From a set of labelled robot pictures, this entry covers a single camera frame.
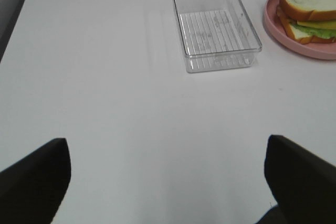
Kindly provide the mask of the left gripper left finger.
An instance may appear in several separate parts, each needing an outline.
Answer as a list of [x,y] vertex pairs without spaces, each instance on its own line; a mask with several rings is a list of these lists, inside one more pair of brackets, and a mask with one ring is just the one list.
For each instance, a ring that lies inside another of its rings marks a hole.
[[1,171],[1,223],[52,223],[71,180],[66,139],[53,139]]

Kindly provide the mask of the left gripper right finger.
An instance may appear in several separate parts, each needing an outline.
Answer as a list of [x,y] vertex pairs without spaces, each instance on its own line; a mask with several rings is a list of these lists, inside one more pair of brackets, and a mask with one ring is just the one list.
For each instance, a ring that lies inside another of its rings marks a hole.
[[282,135],[271,135],[264,175],[287,223],[335,223],[335,166]]

